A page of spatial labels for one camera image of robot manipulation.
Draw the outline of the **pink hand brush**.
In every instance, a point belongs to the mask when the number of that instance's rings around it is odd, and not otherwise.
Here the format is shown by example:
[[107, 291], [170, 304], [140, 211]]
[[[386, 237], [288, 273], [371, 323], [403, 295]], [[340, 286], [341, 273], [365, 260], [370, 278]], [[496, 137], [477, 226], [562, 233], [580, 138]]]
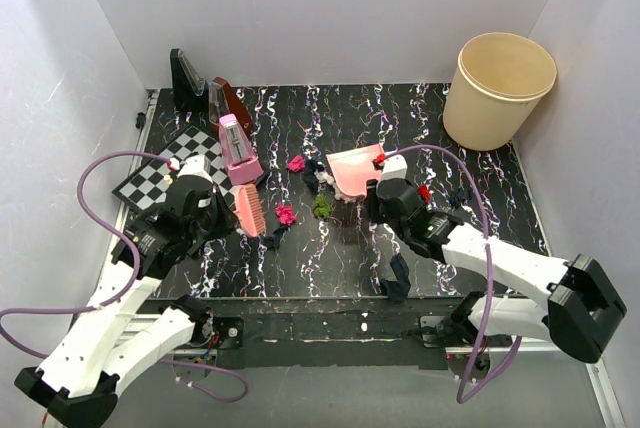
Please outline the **pink hand brush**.
[[266, 231], [264, 210], [259, 193], [253, 184], [234, 186], [233, 213], [237, 218], [235, 230], [251, 238], [258, 238]]

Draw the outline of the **pink plastic dustpan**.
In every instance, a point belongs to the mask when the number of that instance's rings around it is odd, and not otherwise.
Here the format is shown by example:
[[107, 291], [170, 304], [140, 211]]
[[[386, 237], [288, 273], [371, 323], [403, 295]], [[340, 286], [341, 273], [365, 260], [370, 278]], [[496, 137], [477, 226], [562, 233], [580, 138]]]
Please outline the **pink plastic dustpan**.
[[383, 154], [381, 144], [355, 148], [327, 155], [327, 162], [337, 189], [347, 198], [365, 197], [367, 182], [378, 181], [382, 170], [374, 167], [374, 160]]

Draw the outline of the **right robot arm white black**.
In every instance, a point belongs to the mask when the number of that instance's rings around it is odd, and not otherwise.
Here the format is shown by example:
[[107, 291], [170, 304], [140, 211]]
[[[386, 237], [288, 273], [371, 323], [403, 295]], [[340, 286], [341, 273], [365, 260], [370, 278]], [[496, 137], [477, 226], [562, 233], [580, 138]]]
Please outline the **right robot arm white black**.
[[594, 258], [573, 260], [527, 251], [461, 219], [427, 207], [400, 178], [369, 180], [365, 203], [417, 255], [484, 275], [518, 297], [468, 295], [451, 316], [454, 337], [475, 345], [486, 335], [535, 338], [570, 357], [596, 363], [627, 313], [618, 291]]

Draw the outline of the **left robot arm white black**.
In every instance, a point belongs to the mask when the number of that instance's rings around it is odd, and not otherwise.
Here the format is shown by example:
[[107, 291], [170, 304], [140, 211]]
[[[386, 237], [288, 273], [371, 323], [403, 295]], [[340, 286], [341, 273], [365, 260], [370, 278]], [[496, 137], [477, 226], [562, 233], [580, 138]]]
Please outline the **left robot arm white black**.
[[112, 261], [87, 306], [59, 345], [25, 367], [15, 386], [65, 427], [101, 427], [126, 388], [167, 354], [187, 344], [205, 346], [212, 312], [184, 295], [154, 322], [120, 343], [138, 309], [169, 272], [208, 241], [241, 225], [205, 168], [183, 167], [164, 201], [139, 213], [118, 233]]

